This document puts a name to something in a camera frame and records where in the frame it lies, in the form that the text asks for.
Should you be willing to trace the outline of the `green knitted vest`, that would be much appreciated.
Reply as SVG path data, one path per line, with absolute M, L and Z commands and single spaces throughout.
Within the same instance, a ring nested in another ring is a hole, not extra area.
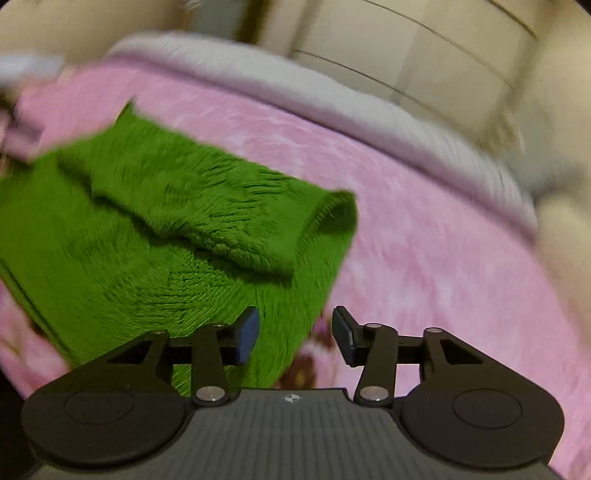
M 148 331 L 259 311 L 232 385 L 269 388 L 311 333 L 356 199 L 165 129 L 126 105 L 1 181 L 1 277 L 73 367 Z

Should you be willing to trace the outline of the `light blue folded garment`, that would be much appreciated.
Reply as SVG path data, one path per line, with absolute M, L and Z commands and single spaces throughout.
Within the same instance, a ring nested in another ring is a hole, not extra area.
M 0 59 L 1 87 L 11 87 L 24 80 L 46 79 L 58 76 L 65 60 L 59 56 L 33 53 L 5 54 Z

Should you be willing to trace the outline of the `grey ribbed duvet roll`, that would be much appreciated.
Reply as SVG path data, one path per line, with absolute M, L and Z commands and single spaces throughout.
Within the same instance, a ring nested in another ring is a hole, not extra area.
M 465 194 L 523 235 L 537 233 L 531 195 L 503 164 L 461 135 L 315 70 L 257 47 L 180 31 L 136 33 L 107 55 L 228 88 L 338 131 Z

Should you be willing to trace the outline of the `cream wardrobe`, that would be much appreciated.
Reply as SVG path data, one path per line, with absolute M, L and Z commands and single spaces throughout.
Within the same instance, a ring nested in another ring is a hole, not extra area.
M 269 1 L 256 42 L 484 144 L 553 10 L 551 1 Z

